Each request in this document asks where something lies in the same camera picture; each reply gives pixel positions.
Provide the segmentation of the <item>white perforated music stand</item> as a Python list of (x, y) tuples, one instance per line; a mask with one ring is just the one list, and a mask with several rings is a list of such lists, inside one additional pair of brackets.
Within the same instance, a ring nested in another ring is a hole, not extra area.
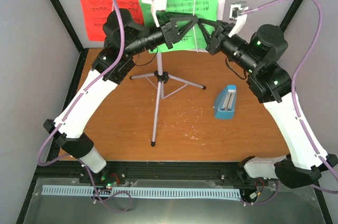
[[(223, 12), (224, 12), (224, 6), (225, 6), (225, 2), (226, 0), (218, 0), (218, 7), (217, 7), (217, 20), (222, 20), (223, 18)], [(159, 51), (156, 51), (156, 60), (157, 60), (157, 72), (159, 73), (159, 76), (165, 76), (165, 73), (167, 73), (166, 71), (163, 71), (163, 65), (162, 65), (162, 54)], [(138, 78), (146, 78), (149, 82), (150, 79), (149, 77), (155, 77), (155, 74), (142, 74), (142, 75), (137, 75), (137, 76), (131, 76), (131, 79), (138, 79)], [(172, 94), (180, 91), (181, 89), (183, 89), (184, 87), (190, 85), (190, 86), (194, 86), (197, 88), (201, 88), (201, 89), (205, 89), (206, 87), (203, 85), (199, 85), (197, 83), (193, 83), (191, 81), (187, 81), (184, 80), (182, 78), (178, 78), (175, 77), (173, 75), (166, 75), (165, 79), (159, 79), (158, 80), (158, 84), (157, 87), (155, 87), (157, 89), (157, 93), (156, 93), (156, 106), (155, 106), (155, 114), (154, 114), (154, 125), (153, 125), (153, 134), (152, 134), (152, 141), (151, 141), (151, 146), (154, 147), (155, 146), (155, 140), (156, 140), (156, 129), (157, 129), (157, 119), (158, 119), (158, 109), (159, 109), (159, 100), (160, 99), (165, 99), (169, 96), (171, 96)], [(164, 95), (164, 84), (165, 81), (167, 79), (173, 79), (175, 81), (179, 81), (184, 83), (185, 85), (183, 85), (182, 87), (176, 89), (175, 91), (173, 91), (172, 93), (168, 94), (167, 96)]]

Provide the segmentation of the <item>blue metronome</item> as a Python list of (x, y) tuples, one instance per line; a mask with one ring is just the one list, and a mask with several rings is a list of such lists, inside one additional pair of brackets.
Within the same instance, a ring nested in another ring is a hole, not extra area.
[(236, 107), (237, 87), (227, 85), (216, 97), (213, 105), (214, 117), (221, 120), (230, 120), (234, 117)]

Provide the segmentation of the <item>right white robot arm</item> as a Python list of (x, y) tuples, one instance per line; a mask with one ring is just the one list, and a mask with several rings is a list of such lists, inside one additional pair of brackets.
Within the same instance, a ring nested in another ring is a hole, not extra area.
[(292, 93), (292, 79), (277, 63), (288, 48), (283, 31), (264, 24), (246, 42), (232, 34), (233, 23), (201, 18), (198, 25), (206, 50), (211, 55), (222, 52), (247, 74), (249, 89), (270, 113), (289, 149), (280, 157), (244, 159), (239, 177), (278, 179), (291, 189), (314, 185), (323, 171), (337, 165), (337, 157), (321, 147), (300, 107), (294, 106), (298, 96)]

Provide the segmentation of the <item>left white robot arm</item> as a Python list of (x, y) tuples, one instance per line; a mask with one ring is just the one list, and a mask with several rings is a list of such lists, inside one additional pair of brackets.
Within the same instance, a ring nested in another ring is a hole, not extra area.
[(103, 25), (104, 48), (93, 61), (80, 90), (57, 118), (43, 124), (49, 138), (55, 138), (61, 149), (87, 166), (98, 183), (109, 179), (110, 170), (84, 133), (88, 121), (134, 67), (135, 55), (153, 51), (162, 44), (171, 49), (198, 22), (197, 16), (184, 13), (162, 12), (155, 17), (159, 24), (146, 27), (137, 24), (125, 8), (112, 11)]

